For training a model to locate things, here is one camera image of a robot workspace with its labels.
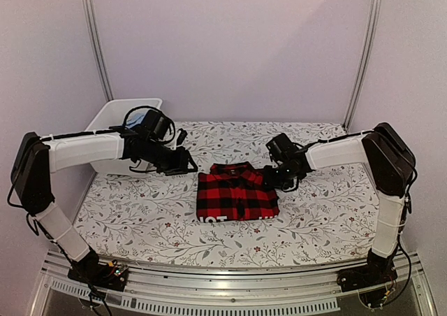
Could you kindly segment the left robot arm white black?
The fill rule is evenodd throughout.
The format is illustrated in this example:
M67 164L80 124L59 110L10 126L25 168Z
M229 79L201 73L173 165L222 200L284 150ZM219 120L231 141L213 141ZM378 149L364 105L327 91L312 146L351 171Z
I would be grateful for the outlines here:
M90 258L95 252L56 204L51 175L73 166L114 160L146 161L157 173L165 175L198 170L190 152L183 147L171 149L133 132L101 130L48 137L28 132L22 138L10 174L9 192L17 195L17 207L24 209L67 257L77 262L76 271L89 284L102 280L103 267Z

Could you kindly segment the red black plaid shirt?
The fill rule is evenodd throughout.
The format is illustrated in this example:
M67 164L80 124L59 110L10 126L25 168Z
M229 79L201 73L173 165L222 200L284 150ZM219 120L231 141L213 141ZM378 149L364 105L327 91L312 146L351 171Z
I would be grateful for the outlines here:
M276 190L264 170L249 162L213 164L197 178L196 217L201 223L266 220L279 214Z

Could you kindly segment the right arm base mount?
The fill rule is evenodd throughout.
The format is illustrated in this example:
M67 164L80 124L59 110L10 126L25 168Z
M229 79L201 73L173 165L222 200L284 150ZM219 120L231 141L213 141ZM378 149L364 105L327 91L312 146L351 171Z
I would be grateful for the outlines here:
M397 279L392 257L383 258L370 252L367 263L337 273L337 284L343 292L372 287Z

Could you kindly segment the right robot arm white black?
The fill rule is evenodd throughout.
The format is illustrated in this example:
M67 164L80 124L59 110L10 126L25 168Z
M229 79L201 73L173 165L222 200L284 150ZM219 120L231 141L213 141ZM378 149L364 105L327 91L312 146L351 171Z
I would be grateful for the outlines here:
M363 164L376 188L379 214L369 251L373 260L362 268L361 279L376 285L388 274L384 259L392 259L411 212L411 187L418 178L416 157L387 122L373 129L307 145L279 134L266 145L271 166L263 168L264 185L283 192L298 188L309 173L333 166Z

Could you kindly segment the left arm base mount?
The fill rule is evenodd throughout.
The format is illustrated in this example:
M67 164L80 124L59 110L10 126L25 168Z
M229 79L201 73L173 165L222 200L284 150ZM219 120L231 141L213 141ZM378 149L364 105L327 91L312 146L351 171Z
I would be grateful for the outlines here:
M74 261L68 278L95 287L123 292L129 277L129 268L116 260L100 263L95 257Z

